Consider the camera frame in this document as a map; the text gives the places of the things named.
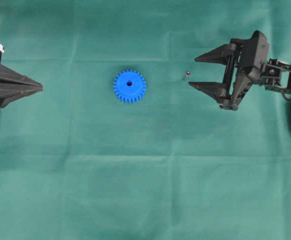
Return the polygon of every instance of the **blue gear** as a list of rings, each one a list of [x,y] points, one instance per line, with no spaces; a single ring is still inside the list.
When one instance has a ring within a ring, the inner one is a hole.
[[[146,92],[146,81],[141,73],[133,70],[120,72],[114,80],[113,90],[117,98],[128,104],[140,101]]]

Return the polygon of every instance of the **green fabric backdrop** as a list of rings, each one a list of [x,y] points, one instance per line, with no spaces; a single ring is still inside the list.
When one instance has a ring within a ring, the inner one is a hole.
[[[254,30],[291,62],[291,0],[0,0],[2,64],[44,85],[0,110],[0,240],[291,240],[290,106],[182,81],[221,81],[194,57]]]

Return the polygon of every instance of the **gear teeth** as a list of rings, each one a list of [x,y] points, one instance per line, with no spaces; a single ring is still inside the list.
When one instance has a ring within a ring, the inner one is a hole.
[[[136,74],[138,76],[138,78],[141,80],[141,89],[138,90],[134,95],[133,94],[132,95],[125,95],[122,93],[122,91],[124,91],[124,90],[123,89],[121,90],[121,88],[123,87],[121,76],[127,72]],[[138,72],[136,70],[132,70],[132,69],[126,69],[126,70],[121,71],[118,75],[115,76],[114,82],[113,82],[114,94],[116,95],[116,97],[120,101],[122,101],[126,104],[138,103],[145,95],[146,88],[147,88],[147,85],[146,85],[146,81],[145,81],[144,76],[140,72]]]

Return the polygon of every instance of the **small metal screw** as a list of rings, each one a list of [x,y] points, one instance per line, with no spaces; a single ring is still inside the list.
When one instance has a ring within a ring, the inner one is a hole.
[[[183,78],[183,81],[187,83],[190,75],[191,75],[191,72],[189,72],[189,71],[185,72],[185,76]]]

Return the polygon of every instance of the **green cloth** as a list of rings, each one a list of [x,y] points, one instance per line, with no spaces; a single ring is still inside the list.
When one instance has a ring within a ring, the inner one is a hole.
[[[222,81],[194,58],[255,30],[291,62],[291,0],[0,0],[2,64],[44,85],[0,110],[0,240],[291,240],[290,105],[182,81]]]

